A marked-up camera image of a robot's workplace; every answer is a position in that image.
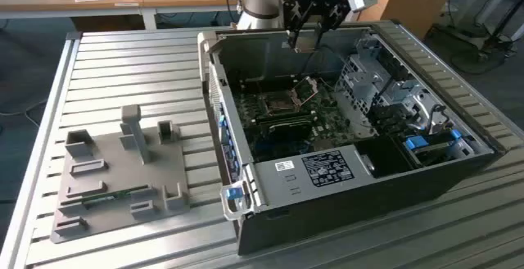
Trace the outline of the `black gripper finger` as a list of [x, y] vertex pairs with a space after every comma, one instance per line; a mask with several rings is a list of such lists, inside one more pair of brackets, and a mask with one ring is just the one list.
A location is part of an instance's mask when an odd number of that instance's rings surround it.
[[300, 3], [284, 4], [284, 28], [288, 31], [288, 44], [296, 47], [299, 33], [304, 25], [304, 7]]
[[331, 10], [322, 15], [320, 21], [318, 23], [318, 27], [315, 29], [315, 35], [316, 35], [316, 42], [315, 42], [315, 48], [319, 47], [322, 38], [324, 36], [324, 33], [327, 33], [330, 30], [336, 30], [343, 23], [346, 17], [348, 14], [348, 5], [347, 4], [338, 4], [331, 8]]

